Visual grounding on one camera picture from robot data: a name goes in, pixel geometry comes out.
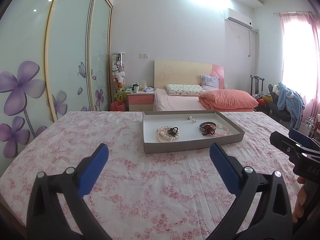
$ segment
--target pink drawer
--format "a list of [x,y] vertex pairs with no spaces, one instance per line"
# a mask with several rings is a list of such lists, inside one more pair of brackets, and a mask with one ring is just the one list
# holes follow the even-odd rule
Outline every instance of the pink drawer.
[[129,105],[152,105],[153,95],[129,95]]

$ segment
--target pink curtain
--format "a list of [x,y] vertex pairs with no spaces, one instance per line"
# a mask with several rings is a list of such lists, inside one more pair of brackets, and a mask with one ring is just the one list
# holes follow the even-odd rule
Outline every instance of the pink curtain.
[[311,13],[280,14],[284,38],[282,81],[303,98],[301,122],[320,113],[320,20]]

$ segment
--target human hand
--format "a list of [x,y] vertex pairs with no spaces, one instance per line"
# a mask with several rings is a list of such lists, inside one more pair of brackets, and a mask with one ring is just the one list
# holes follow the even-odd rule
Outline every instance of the human hand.
[[[302,187],[300,188],[298,194],[297,194],[297,201],[296,201],[296,204],[294,206],[294,211],[292,212],[292,222],[293,223],[296,223],[298,222],[298,218],[302,218],[303,217],[303,214],[304,214],[304,203],[307,199],[307,193],[305,191],[305,188],[304,188],[304,184],[306,183],[306,179],[303,178],[303,177],[298,177],[297,178],[297,182],[299,184],[303,184]],[[309,221],[313,214],[315,213],[315,211],[317,210],[318,206],[316,206],[314,208],[314,210],[308,215],[307,217],[307,221]]]

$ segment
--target cardboard tray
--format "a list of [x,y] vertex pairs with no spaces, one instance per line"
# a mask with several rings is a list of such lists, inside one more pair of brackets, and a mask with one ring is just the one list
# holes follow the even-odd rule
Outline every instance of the cardboard tray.
[[[192,116],[196,120],[192,123],[187,120]],[[199,125],[202,122],[214,122],[223,124],[230,130],[229,135],[223,137],[203,136]],[[157,129],[159,126],[178,127],[180,135],[173,142],[161,143],[157,140]],[[220,112],[213,111],[159,111],[143,113],[143,146],[145,153],[180,152],[209,148],[212,143],[220,145],[242,141],[244,131],[231,122]]]

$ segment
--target mug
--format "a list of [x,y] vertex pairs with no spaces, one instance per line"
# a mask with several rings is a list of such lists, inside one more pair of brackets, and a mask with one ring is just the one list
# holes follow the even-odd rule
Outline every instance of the mug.
[[134,93],[138,93],[139,85],[133,85],[133,91],[134,91]]

